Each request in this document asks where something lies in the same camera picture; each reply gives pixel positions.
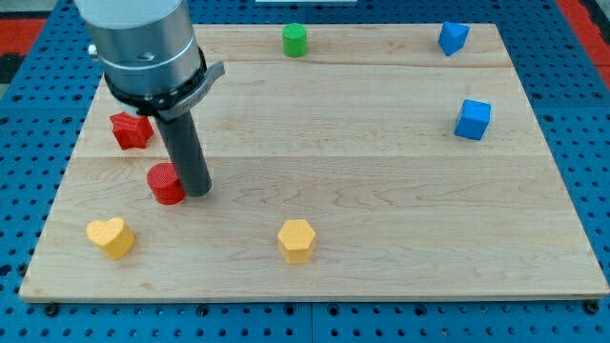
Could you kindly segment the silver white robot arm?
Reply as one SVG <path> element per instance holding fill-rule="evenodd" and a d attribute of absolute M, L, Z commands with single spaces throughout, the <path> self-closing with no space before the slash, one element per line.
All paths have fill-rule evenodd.
<path fill-rule="evenodd" d="M 76 0 L 90 32 L 90 57 L 116 100 L 139 115 L 172 121 L 225 73 L 208 66 L 185 0 Z"/>

